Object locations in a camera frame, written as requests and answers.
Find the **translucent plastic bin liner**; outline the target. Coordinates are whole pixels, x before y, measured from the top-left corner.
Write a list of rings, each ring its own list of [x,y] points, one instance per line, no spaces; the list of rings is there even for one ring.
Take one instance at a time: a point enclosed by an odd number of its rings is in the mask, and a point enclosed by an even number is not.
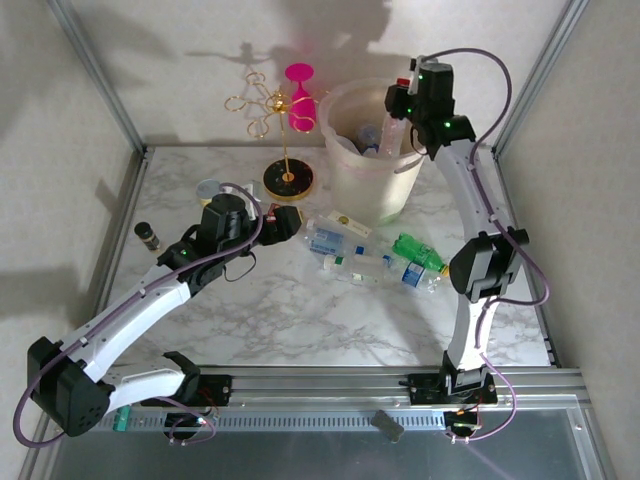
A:
[[[386,114],[384,100],[391,84],[392,80],[388,78],[353,80],[336,86],[321,100],[318,107],[320,131],[330,158],[341,168],[364,177],[383,173],[399,175],[420,169],[426,159],[409,148],[409,132],[403,138],[404,154],[395,159],[362,156],[338,142],[340,137],[355,140],[362,126],[382,126]]]

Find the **aluminium frame post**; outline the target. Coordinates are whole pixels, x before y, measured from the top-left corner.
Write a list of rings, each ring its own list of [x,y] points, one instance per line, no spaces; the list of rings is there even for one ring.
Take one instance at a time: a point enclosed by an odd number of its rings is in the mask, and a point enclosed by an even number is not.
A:
[[[45,1],[130,148],[143,155],[146,145],[108,78],[98,52],[70,0]]]
[[[499,160],[507,152],[590,1],[566,0],[502,130],[495,140],[492,154],[496,160]]]

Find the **pink wine glass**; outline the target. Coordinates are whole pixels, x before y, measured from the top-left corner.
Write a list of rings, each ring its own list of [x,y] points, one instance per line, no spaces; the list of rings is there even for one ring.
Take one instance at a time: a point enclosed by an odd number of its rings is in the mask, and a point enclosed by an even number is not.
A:
[[[310,133],[316,124],[316,102],[304,83],[314,76],[314,69],[307,63],[294,63],[285,69],[285,77],[296,84],[289,107],[289,125],[297,132]]]

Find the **white matcha label bottle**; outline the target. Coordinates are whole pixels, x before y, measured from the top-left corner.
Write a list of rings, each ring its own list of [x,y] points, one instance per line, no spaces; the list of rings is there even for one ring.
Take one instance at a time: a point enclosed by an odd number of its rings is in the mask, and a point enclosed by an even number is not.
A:
[[[363,239],[368,239],[372,233],[369,227],[336,210],[331,211],[327,219]]]

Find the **green plastic bottle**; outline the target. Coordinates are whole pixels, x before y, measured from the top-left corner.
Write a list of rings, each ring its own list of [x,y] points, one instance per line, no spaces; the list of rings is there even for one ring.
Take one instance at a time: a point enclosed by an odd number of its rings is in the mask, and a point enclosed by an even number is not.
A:
[[[399,255],[426,270],[436,272],[445,277],[449,275],[449,266],[437,251],[433,247],[421,242],[410,234],[404,232],[400,233],[393,243],[392,250],[396,255]]]

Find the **red label plastic bottle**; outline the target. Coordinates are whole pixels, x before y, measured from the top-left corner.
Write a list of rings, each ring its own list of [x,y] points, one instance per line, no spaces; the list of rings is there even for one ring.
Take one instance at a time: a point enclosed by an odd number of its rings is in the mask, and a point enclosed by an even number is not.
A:
[[[409,87],[409,84],[409,78],[399,77],[393,85]],[[395,158],[400,155],[407,119],[394,119],[386,112],[382,126],[380,147],[386,151],[387,158]]]

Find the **clear bottle green cap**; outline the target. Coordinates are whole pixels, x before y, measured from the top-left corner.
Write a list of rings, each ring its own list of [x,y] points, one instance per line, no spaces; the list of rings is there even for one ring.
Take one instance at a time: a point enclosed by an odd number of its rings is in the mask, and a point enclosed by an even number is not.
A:
[[[353,254],[326,255],[323,269],[333,277],[356,284],[393,285],[399,281],[388,261],[383,257]]]

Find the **white plastic bin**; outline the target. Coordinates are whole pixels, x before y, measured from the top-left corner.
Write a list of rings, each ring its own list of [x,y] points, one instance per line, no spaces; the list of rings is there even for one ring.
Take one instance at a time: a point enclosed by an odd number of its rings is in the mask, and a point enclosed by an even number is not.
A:
[[[383,173],[364,177],[341,168],[327,152],[331,200],[335,210],[369,227],[388,223],[400,214],[420,169],[414,168],[399,175]]]

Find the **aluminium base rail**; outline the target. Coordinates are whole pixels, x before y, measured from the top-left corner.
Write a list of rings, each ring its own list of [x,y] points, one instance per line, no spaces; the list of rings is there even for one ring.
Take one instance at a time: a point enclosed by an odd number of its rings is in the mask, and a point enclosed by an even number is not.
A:
[[[185,412],[201,420],[195,430],[185,431],[177,420],[168,431],[133,430],[115,432],[105,422],[116,410],[93,427],[95,433],[161,433],[174,444],[206,439],[222,434],[207,417],[227,412],[330,412],[330,411],[423,411],[444,413],[444,434],[459,440],[478,438],[496,429],[502,422],[515,425],[525,414],[540,412],[545,416],[559,411],[571,427],[579,429],[591,401],[581,374],[575,369],[549,367],[505,367],[493,376],[496,405],[427,405],[412,406],[407,390],[398,385],[409,374],[435,373],[426,368],[401,367],[238,367],[213,368],[206,374],[231,375],[232,394],[226,407],[208,406],[197,394],[188,410],[162,402],[131,406],[134,411]]]

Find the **grey metal tag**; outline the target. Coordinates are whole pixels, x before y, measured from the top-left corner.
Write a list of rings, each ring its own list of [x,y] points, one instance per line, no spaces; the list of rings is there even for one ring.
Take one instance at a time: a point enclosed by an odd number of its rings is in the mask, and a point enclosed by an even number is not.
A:
[[[393,444],[398,443],[405,432],[404,427],[383,410],[375,412],[371,418],[370,424],[372,427],[384,434],[385,437]]]

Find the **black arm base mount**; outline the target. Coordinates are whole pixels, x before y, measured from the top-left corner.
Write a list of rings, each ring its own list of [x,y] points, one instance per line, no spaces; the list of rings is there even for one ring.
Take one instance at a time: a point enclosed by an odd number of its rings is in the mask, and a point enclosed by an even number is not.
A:
[[[201,375],[197,393],[208,406],[226,407],[232,394],[231,375]]]
[[[495,382],[488,373],[479,381],[458,386],[444,374],[414,373],[400,380],[398,385],[407,390],[412,406],[498,403]]]

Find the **small dark spice jar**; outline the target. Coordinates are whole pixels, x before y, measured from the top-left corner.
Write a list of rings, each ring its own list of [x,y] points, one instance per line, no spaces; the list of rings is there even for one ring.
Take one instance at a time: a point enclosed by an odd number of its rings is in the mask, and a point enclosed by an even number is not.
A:
[[[139,222],[134,226],[134,233],[151,252],[160,250],[160,240],[148,222]]]

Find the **yellow tin can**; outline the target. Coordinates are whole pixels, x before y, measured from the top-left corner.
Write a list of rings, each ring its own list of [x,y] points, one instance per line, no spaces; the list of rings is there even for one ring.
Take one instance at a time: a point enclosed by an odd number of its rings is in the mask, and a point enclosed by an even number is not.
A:
[[[214,179],[205,179],[196,187],[196,196],[202,207],[206,207],[219,193],[220,183]]]

